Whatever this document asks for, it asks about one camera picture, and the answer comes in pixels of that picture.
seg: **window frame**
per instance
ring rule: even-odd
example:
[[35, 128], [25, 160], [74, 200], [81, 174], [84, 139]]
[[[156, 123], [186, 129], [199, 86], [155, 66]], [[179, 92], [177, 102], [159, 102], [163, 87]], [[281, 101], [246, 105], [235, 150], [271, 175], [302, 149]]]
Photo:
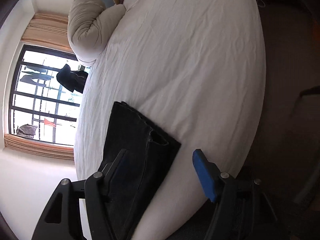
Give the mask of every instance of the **window frame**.
[[[27, 45], [27, 44], [23, 45], [23, 47], [21, 49], [21, 52], [19, 54], [18, 61], [17, 61], [16, 65], [15, 65], [15, 70], [14, 70], [14, 74], [13, 74], [13, 78], [12, 78], [12, 82], [11, 82], [11, 89], [10, 89], [10, 95], [9, 95], [9, 107], [8, 107], [8, 110], [9, 110], [9, 112], [8, 112], [8, 124], [9, 124], [8, 125], [8, 130], [9, 130], [9, 134], [17, 136], [15, 134], [15, 131], [13, 131], [13, 133], [12, 133], [12, 123], [11, 123], [12, 110], [17, 110], [17, 111], [21, 111], [21, 112], [25, 112], [25, 113], [39, 115], [39, 117], [40, 116], [51, 117], [51, 118], [56, 118], [56, 119], [60, 119], [60, 120], [76, 122], [77, 119], [73, 118], [73, 117], [61, 116], [61, 115], [57, 115], [57, 114], [49, 114], [49, 113], [44, 113], [44, 112], [40, 112], [40, 111], [36, 111], [36, 110], [30, 110], [30, 109], [21, 108], [21, 107], [17, 107], [17, 106], [13, 105], [14, 95], [22, 95], [22, 96], [27, 96], [27, 97], [34, 98], [34, 99], [40, 99], [40, 100], [42, 99], [42, 100], [55, 102], [55, 103], [59, 103], [59, 104], [65, 104], [65, 105], [80, 107], [80, 104], [77, 104], [77, 103], [67, 102], [67, 101], [63, 101], [63, 100], [59, 100], [59, 99], [47, 98], [47, 97], [42, 97], [42, 96], [38, 96], [38, 95], [33, 95], [33, 94], [29, 94], [29, 93], [16, 91], [17, 84], [18, 84], [19, 73], [20, 73], [21, 68], [22, 68], [23, 65], [44, 68], [44, 69], [47, 69], [47, 70], [52, 70], [52, 71], [57, 71], [57, 72], [59, 72], [59, 70], [60, 70], [58, 68], [48, 67], [48, 66], [44, 66], [44, 65], [40, 65], [40, 64], [35, 64], [35, 63], [24, 62], [23, 61], [23, 57], [24, 57], [24, 54], [25, 54], [26, 51], [39, 52], [39, 53], [44, 53], [44, 54], [48, 54], [48, 55], [53, 55], [53, 56], [57, 56], [57, 57], [63, 57], [63, 58], [66, 58], [66, 59], [78, 61], [76, 55], [68, 53], [68, 52], [58, 51], [58, 50], [39, 47], [39, 46]], [[62, 90], [62, 85], [60, 85], [59, 89], [54, 89], [54, 90], [61, 91]], [[73, 147], [72, 145], [59, 144], [59, 143], [56, 143], [56, 142], [48, 142], [48, 141], [42, 141], [42, 140], [36, 140], [36, 139], [33, 139], [33, 138], [25, 138], [25, 139], [33, 140], [33, 141], [36, 141], [36, 142], [39, 142], [39, 143], [53, 144], [53, 145], [64, 145], [66, 147], [70, 147], [70, 146]]]

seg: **peach curtain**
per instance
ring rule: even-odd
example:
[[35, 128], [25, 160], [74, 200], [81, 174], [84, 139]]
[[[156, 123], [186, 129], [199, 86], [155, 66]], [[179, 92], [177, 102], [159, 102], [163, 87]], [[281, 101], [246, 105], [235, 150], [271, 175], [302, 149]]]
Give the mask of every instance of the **peach curtain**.
[[56, 144], [49, 144], [28, 140], [21, 136], [13, 134], [4, 135], [5, 147], [25, 153], [31, 153], [40, 156], [73, 160], [73, 148]]
[[36, 13], [21, 41], [73, 53], [67, 36], [68, 17]]

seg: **metal screw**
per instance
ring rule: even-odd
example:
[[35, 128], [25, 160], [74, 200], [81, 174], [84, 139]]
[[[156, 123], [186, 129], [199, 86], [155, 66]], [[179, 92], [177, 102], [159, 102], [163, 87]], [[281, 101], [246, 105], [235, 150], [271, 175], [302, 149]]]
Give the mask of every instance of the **metal screw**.
[[102, 172], [97, 171], [96, 173], [94, 173], [93, 177], [96, 178], [96, 179], [98, 179], [98, 178], [101, 178], [102, 175], [103, 175]]
[[253, 182], [256, 184], [256, 185], [260, 185], [261, 184], [261, 179], [254, 179]]
[[229, 173], [227, 173], [227, 172], [222, 172], [221, 174], [220, 174], [220, 177], [221, 178], [224, 178], [224, 179], [227, 179], [227, 178], [229, 178]]
[[61, 181], [61, 185], [67, 185], [69, 183], [69, 180], [68, 179], [63, 179], [62, 181]]

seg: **white bed sheet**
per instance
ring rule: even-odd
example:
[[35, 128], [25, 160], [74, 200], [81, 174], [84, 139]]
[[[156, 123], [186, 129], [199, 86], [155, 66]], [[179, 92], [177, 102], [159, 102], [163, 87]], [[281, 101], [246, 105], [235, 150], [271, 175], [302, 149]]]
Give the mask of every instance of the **white bed sheet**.
[[79, 179], [99, 167], [114, 101], [182, 143], [133, 239], [162, 240], [205, 197], [192, 166], [201, 148], [236, 176], [258, 126], [265, 50], [255, 0], [125, 0], [126, 14], [91, 69], [76, 143]]

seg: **black window grille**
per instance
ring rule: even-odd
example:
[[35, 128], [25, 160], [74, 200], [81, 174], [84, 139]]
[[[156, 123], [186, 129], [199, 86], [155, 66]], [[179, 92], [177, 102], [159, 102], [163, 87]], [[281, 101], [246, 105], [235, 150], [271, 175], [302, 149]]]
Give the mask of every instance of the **black window grille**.
[[21, 135], [22, 125], [34, 125], [29, 139], [73, 145], [82, 94], [60, 85], [56, 74], [65, 64], [81, 66], [75, 55], [24, 45], [13, 76], [9, 101], [9, 133]]

